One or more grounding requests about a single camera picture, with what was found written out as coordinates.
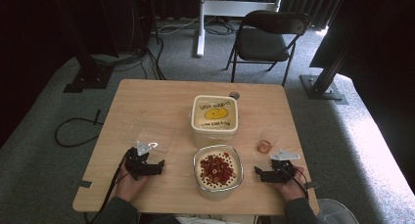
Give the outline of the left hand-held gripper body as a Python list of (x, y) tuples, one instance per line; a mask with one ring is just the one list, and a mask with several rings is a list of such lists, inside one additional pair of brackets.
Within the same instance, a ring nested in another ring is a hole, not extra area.
[(135, 180), (143, 176), (149, 176), (151, 170), (158, 170), (150, 168), (149, 163), (147, 163), (151, 149), (151, 146), (137, 142), (135, 147), (126, 152), (124, 166)]

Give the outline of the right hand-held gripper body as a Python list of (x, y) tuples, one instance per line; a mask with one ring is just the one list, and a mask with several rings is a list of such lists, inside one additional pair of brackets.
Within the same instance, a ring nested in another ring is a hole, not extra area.
[(287, 183), (296, 175), (292, 161), (300, 159), (300, 155), (280, 150), (277, 154), (272, 155), (270, 159), (273, 168), (272, 182)]

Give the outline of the person's right hand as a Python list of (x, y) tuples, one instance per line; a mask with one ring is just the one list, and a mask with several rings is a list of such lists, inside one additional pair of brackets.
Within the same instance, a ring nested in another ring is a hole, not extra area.
[(272, 183), (271, 186), (275, 188), (286, 202), (296, 199), (305, 199), (306, 194), (302, 185), (303, 168), (295, 166), (295, 177), (286, 183)]

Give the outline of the person's left hand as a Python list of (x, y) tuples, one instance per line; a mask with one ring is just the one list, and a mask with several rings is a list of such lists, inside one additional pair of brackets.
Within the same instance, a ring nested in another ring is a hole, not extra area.
[(149, 179), (149, 176), (144, 176), (135, 180), (123, 167), (119, 172), (115, 195), (124, 201), (133, 202), (145, 188)]

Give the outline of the small clear plastic cup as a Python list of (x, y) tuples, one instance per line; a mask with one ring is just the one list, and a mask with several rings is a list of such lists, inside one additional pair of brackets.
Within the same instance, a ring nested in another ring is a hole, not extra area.
[(280, 137), (279, 127), (269, 127), (263, 129), (256, 144), (256, 150), (261, 154), (269, 154), (277, 146)]

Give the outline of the small clear plastic bag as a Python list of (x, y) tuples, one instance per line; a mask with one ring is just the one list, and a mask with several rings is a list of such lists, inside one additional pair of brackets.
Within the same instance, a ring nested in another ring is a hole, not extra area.
[(127, 128), (124, 140), (137, 150), (139, 156), (148, 153), (166, 155), (173, 137), (174, 130), (168, 125), (140, 119)]

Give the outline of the cream bowl of red berries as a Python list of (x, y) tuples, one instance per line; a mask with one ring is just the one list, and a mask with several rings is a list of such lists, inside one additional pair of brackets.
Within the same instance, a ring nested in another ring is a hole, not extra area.
[(198, 191), (209, 201), (223, 201), (244, 181), (244, 168), (237, 151), (229, 145), (198, 149), (193, 156)]

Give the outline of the clear plastic bin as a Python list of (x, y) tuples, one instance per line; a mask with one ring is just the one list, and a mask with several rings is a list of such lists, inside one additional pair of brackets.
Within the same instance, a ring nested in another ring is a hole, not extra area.
[(317, 214), (319, 224), (359, 224), (354, 214), (340, 202), (320, 199), (318, 204), (320, 208)]

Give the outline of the person's light clothing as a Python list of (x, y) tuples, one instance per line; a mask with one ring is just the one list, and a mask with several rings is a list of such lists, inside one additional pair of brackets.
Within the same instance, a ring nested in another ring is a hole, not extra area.
[(174, 216), (180, 224), (243, 224), (237, 220), (222, 220), (211, 217)]

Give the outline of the cream container with smiley lid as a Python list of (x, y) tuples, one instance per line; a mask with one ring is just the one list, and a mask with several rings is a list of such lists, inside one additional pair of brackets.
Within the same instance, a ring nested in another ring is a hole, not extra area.
[(239, 128), (238, 103), (232, 97), (199, 95), (193, 102), (190, 124), (198, 148), (229, 144)]

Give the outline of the black metal stand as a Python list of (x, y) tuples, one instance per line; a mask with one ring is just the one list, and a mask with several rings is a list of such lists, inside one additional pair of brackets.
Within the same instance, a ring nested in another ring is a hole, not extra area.
[(335, 58), (333, 64), (329, 68), (324, 68), (319, 75), (302, 74), (300, 76), (301, 83), (309, 99), (329, 100), (336, 105), (348, 104), (346, 96), (338, 90), (334, 83), (334, 78), (344, 63), (349, 47), (350, 42), (348, 41)]
[(65, 93), (81, 93), (84, 89), (106, 89), (114, 68), (99, 65), (90, 55), (65, 0), (52, 0), (56, 20), (80, 68)]

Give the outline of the black folding chair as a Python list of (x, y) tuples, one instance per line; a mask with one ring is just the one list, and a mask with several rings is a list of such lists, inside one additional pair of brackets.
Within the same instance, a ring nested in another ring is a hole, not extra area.
[(232, 67), (231, 81), (235, 81), (237, 64), (270, 64), (271, 71), (278, 63), (286, 62), (282, 80), (285, 85), (297, 41), (311, 24), (305, 13), (279, 13), (257, 10), (246, 14), (237, 30), (226, 69)]

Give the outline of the white desk frame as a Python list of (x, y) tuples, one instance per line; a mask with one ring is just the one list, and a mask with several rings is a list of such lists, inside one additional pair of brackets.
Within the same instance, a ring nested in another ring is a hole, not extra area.
[(275, 0), (274, 2), (200, 0), (197, 56), (202, 57), (205, 53), (205, 16), (241, 18), (255, 10), (278, 12), (281, 2), (282, 0)]

